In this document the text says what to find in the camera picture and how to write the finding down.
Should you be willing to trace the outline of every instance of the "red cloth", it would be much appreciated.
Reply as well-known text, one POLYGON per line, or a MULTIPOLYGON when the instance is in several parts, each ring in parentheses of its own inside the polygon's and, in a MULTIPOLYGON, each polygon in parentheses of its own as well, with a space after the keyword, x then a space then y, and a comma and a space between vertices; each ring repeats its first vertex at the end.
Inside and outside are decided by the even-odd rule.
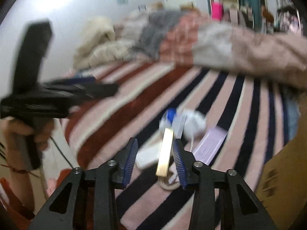
MULTIPOLYGON (((56 187, 59 186, 59 184, 70 173, 70 171, 71 171, 70 169, 61 171, 59 178, 56 182, 56 187)), ((9 183, 4 178, 0 179, 0 184, 2 185, 6 195, 9 198, 9 204, 7 204, 4 201, 4 198, 0 196, 1 201, 3 202, 3 206, 7 209, 9 216, 12 218, 16 226, 20 230, 27 230, 31 223, 31 220, 34 218, 35 215, 33 214, 33 212, 30 212, 22 205, 20 200, 14 195, 13 191, 11 190, 9 183)), ((93 220, 92 220, 93 208, 94 208, 93 206, 94 206, 94 190, 89 190, 87 210, 86 210, 87 211, 86 215, 88 219, 87 221, 88 230, 93 229, 93 220)), ((126 230, 126 228, 120 224, 119 230, 126 230)))

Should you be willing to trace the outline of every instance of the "white cable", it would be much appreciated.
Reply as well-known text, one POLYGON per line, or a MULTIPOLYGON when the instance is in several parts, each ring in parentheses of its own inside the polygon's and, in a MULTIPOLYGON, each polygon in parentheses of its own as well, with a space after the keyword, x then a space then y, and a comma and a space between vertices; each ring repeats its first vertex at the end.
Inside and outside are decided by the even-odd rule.
POLYGON ((56 148, 58 149, 58 151, 60 152, 60 154, 62 155, 62 157, 65 159, 65 161, 68 163, 68 165, 74 169, 73 165, 70 163, 70 161, 68 161, 67 157, 64 155, 64 153, 62 152, 62 150, 59 148, 59 146, 57 145, 56 141, 54 140, 53 137, 50 137, 50 139, 53 141, 54 145, 56 146, 56 148))
POLYGON ((192 139, 191 139, 191 148, 190 148, 190 152, 192 152, 193 144, 194 144, 194 137, 192 137, 192 139))
POLYGON ((59 167, 58 167, 57 161, 56 161, 56 156, 54 154, 54 148, 53 148, 53 146, 51 148, 52 148, 52 153, 53 153, 53 165, 55 164, 56 165, 56 170, 59 171, 59 167))
POLYGON ((166 184, 164 177, 158 177, 160 186, 165 190, 175 190, 180 187, 180 182, 175 182, 174 184, 166 184))
POLYGON ((173 184, 175 182, 175 180, 177 179, 178 177, 178 174, 177 173, 174 173, 170 179, 168 179, 168 184, 173 184))

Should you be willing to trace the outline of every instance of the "black cord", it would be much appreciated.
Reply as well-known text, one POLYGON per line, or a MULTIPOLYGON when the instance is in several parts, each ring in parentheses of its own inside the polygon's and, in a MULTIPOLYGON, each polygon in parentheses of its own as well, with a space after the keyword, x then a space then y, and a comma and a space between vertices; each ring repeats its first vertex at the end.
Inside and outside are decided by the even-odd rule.
POLYGON ((4 154, 5 149, 0 148, 0 152, 4 154))
POLYGON ((62 157, 67 161, 67 163, 69 164, 69 166, 74 169, 74 167, 72 166, 72 164, 67 160, 66 156, 63 154, 63 152, 60 150, 59 146, 56 144, 56 141, 53 139, 53 137, 50 137, 51 140, 53 141, 54 145, 56 146, 56 148, 58 149, 58 151, 61 153, 62 157))
MULTIPOLYGON (((5 150, 5 147, 1 142, 0 142, 0 146, 2 147, 3 150, 5 150)), ((0 149, 0 156, 6 161, 7 159, 5 158, 5 153, 3 152, 2 149, 0 149)))

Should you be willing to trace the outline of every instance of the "bed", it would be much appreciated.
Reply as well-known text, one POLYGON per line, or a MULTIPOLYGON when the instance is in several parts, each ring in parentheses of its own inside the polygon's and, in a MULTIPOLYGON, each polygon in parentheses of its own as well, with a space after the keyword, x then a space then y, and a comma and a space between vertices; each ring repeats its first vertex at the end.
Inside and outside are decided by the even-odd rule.
MULTIPOLYGON (((159 25, 159 33, 153 33, 145 29, 152 19, 149 13, 133 14, 116 26, 117 38, 121 35, 136 41, 127 59, 73 73, 119 84, 114 97, 85 103, 61 120, 79 165, 84 169, 98 167, 122 149, 130 137, 138 139, 139 148, 150 146, 161 140, 159 120, 168 108, 178 112, 191 109, 206 115, 208 128, 219 126, 228 132, 210 166, 220 171, 234 168, 255 190, 264 163, 296 134, 300 115, 293 92, 296 90, 289 85, 304 89, 301 81, 305 68, 300 65, 307 63, 303 54, 306 40, 302 39, 299 47, 294 47, 293 38, 282 40, 284 36, 263 40, 253 34, 251 40, 249 31, 242 33, 229 25, 214 28, 206 24, 206 16, 195 12, 172 14, 171 19, 160 14, 158 21, 167 21, 167 26, 159 25), (229 49, 227 42, 234 40, 234 34, 241 36, 238 44, 245 43, 244 53, 238 46, 229 49), (259 57, 255 60, 257 50, 247 47, 255 37, 271 50, 284 50, 283 63, 281 56, 264 51, 259 64, 259 57), (300 59, 288 61, 291 54, 300 59)), ((190 146, 184 137, 182 142, 190 146)), ((156 165, 145 170, 135 166, 128 188, 116 191, 121 223, 128 230, 188 229, 193 193, 182 187, 164 190, 155 170, 156 165)), ((216 200, 218 212, 218 192, 216 200)), ((217 227, 219 222, 216 213, 217 227)))

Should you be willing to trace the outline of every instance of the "hand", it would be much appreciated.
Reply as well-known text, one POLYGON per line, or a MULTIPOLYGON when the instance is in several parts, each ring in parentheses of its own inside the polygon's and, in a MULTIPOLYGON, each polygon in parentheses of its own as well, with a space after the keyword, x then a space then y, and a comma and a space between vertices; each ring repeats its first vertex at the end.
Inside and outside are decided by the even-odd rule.
POLYGON ((30 126, 26 125, 21 120, 12 117, 1 120, 0 127, 6 140, 7 150, 18 151, 18 146, 16 146, 15 141, 16 134, 24 136, 34 134, 34 141, 36 142, 37 148, 40 151, 43 151, 48 147, 48 139, 51 137, 51 132, 54 129, 54 121, 53 119, 50 119, 44 128, 39 129, 37 132, 35 132, 30 126))

